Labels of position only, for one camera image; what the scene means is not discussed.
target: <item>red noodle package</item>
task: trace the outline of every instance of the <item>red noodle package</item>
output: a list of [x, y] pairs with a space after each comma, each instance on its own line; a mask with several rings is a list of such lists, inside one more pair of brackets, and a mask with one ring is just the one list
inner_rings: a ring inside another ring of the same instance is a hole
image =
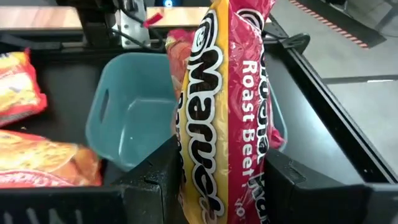
[[176, 114], [180, 201], [190, 223], [269, 223], [261, 30], [273, 3], [217, 0], [195, 32]]
[[86, 147], [0, 130], [0, 189], [99, 186], [99, 169]]
[[46, 106], [28, 51], [0, 54], [0, 126], [37, 114]]
[[195, 33], [182, 29], [171, 30], [167, 34], [166, 49], [170, 61], [170, 72], [175, 96], [178, 99], [185, 76], [188, 58], [191, 54], [192, 41]]

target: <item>plastic tray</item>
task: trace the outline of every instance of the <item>plastic tray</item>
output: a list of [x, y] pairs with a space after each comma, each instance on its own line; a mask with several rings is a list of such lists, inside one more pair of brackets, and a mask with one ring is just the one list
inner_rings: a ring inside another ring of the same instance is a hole
[[117, 56], [105, 66], [95, 93], [88, 144], [129, 171], [172, 136], [176, 104], [166, 54]]

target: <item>black plastic frame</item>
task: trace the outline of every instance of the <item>black plastic frame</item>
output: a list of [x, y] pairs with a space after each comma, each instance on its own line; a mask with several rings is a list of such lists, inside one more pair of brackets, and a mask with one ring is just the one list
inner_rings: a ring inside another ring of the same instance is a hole
[[281, 54], [290, 69], [294, 70], [293, 77], [301, 84], [306, 97], [311, 102], [317, 102], [312, 104], [313, 108], [332, 135], [341, 140], [341, 148], [363, 179], [372, 183], [398, 183], [397, 175], [322, 82], [308, 60], [295, 49], [287, 49]]
[[269, 151], [266, 160], [264, 189], [272, 223], [397, 221], [396, 185], [344, 185], [279, 151]]

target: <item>plastic food packaging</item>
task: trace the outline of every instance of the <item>plastic food packaging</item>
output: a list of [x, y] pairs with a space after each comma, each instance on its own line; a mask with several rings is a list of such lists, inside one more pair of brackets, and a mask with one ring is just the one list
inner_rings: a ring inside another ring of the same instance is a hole
[[37, 114], [46, 106], [29, 51], [0, 54], [0, 126]]
[[261, 30], [273, 3], [217, 0], [195, 32], [175, 118], [190, 223], [269, 223], [272, 115]]
[[99, 168], [83, 146], [0, 131], [0, 188], [101, 185]]
[[182, 81], [187, 69], [188, 58], [194, 38], [194, 31], [182, 29], [171, 30], [167, 34], [166, 51], [170, 62], [170, 73], [174, 86], [175, 97], [180, 98]]

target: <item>noodle block image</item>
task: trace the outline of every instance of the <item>noodle block image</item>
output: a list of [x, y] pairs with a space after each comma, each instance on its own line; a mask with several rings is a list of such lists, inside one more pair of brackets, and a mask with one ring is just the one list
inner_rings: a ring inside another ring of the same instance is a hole
[[0, 188], [98, 186], [99, 168], [86, 147], [0, 131]]
[[37, 114], [46, 106], [29, 51], [0, 54], [0, 126]]
[[192, 42], [195, 37], [194, 31], [183, 29], [171, 30], [167, 34], [166, 51], [170, 61], [170, 72], [175, 97], [180, 98], [182, 82], [185, 76], [185, 69], [188, 65], [188, 58], [191, 54]]

